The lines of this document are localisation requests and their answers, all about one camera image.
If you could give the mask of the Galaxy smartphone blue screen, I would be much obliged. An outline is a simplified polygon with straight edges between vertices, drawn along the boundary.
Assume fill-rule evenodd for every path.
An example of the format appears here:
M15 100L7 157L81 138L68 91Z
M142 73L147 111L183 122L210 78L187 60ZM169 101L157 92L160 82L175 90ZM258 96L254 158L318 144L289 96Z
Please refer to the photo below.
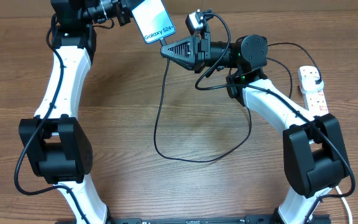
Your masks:
M132 10L132 15L146 44L173 35L175 26L162 0L145 0Z

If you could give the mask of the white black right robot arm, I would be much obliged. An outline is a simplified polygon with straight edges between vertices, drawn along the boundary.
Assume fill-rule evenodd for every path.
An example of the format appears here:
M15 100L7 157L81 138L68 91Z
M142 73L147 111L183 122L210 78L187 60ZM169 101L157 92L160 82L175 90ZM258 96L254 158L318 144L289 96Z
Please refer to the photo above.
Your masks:
M213 42L191 35L162 46L161 54L194 72L204 67L231 68L224 85L229 96L269 122L283 139L283 163L290 188L271 215L246 215L247 223L329 223L317 206L332 189L354 174L339 121L332 114L304 109L281 93L263 72L268 43L260 35L236 42Z

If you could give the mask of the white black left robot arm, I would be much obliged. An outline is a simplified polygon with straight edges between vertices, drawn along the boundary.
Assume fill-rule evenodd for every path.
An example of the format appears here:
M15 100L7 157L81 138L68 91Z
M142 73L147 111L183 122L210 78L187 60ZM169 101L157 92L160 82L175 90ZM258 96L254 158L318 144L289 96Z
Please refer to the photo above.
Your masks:
M53 68L33 118L22 119L24 145L14 185L24 195L59 190L75 215L75 223L112 223L90 176L93 150L78 122L85 77L93 64L97 27L117 20L130 23L141 4L132 0L52 1L55 11L46 43L53 51Z

